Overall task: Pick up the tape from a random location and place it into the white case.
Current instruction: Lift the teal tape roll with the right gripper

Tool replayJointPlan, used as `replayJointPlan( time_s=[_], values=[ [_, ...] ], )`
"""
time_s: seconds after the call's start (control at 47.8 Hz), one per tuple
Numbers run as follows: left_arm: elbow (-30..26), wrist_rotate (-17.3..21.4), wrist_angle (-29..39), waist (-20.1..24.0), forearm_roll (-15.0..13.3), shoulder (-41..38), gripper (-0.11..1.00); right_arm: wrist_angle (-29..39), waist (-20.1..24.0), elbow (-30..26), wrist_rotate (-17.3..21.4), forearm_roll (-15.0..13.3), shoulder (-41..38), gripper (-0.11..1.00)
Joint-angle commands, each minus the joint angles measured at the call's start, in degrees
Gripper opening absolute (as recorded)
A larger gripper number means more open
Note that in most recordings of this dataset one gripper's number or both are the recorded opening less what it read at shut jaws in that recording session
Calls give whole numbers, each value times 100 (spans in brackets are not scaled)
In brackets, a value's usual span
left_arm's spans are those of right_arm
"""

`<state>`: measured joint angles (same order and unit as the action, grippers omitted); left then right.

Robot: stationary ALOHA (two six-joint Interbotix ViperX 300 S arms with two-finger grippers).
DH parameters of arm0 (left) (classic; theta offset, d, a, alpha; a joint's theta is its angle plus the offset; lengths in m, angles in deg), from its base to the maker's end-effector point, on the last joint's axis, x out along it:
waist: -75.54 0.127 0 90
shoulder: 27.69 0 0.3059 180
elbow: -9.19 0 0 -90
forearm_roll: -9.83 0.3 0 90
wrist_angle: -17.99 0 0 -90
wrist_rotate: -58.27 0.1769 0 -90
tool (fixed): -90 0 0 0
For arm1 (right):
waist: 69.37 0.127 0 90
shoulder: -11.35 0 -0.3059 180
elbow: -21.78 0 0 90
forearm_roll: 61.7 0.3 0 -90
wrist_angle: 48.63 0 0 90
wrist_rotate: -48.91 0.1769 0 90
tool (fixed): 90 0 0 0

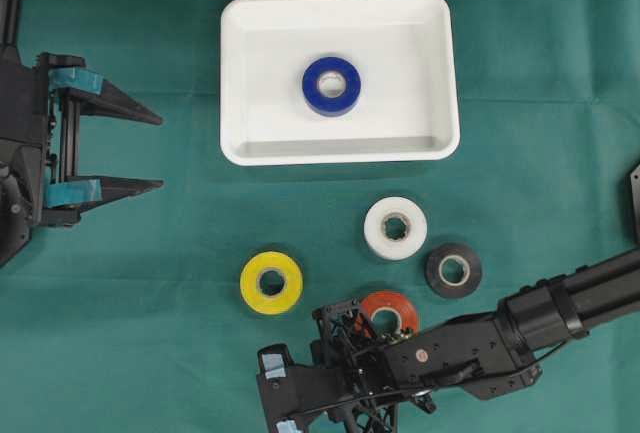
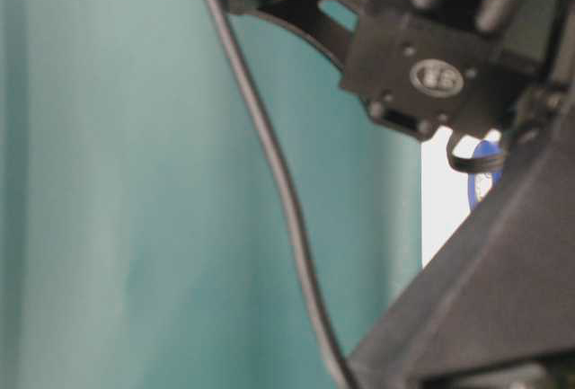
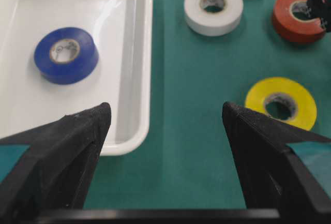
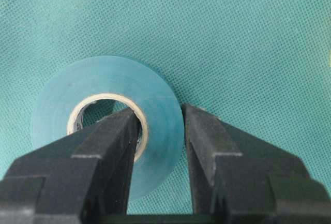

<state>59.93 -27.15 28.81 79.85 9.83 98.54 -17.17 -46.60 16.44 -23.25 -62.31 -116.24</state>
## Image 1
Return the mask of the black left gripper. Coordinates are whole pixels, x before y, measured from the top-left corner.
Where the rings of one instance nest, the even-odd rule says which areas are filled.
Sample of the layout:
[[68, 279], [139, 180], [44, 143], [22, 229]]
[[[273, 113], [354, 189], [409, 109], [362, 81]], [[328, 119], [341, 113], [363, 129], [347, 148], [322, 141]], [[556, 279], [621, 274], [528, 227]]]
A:
[[80, 176], [45, 188], [45, 169], [50, 154], [49, 90], [59, 95], [60, 106], [79, 108], [80, 115], [103, 116], [161, 125], [163, 120], [102, 75], [84, 67], [85, 60], [71, 55], [42, 53], [34, 67], [28, 108], [29, 145], [21, 154], [31, 207], [26, 217], [29, 227], [73, 226], [78, 213], [56, 212], [53, 208], [72, 208], [86, 212], [127, 197], [137, 196], [164, 185], [162, 180], [109, 176]]

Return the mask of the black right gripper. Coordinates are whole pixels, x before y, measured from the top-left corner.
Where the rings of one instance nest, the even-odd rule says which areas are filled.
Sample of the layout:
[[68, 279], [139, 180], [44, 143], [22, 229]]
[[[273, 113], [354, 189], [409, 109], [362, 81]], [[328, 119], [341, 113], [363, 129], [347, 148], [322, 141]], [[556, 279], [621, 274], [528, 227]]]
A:
[[382, 349], [396, 337], [379, 332], [357, 300], [313, 311], [319, 338], [310, 344], [313, 365], [330, 375], [330, 397], [309, 408], [309, 419], [326, 415], [347, 432], [395, 432], [399, 405], [430, 412], [430, 392], [417, 380], [400, 386]]

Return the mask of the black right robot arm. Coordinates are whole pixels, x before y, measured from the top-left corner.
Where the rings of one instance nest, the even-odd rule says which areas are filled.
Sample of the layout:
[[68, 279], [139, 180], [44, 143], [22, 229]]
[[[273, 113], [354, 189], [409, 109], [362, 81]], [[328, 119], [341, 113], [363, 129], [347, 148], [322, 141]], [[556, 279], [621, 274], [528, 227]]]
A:
[[542, 279], [501, 299], [495, 310], [463, 315], [390, 339], [359, 302], [315, 313], [321, 331], [314, 382], [328, 395], [306, 409], [348, 432], [394, 432], [398, 407], [435, 411], [431, 395], [460, 388], [480, 400], [536, 383], [544, 357], [639, 309], [639, 252], [631, 250], [569, 275]]

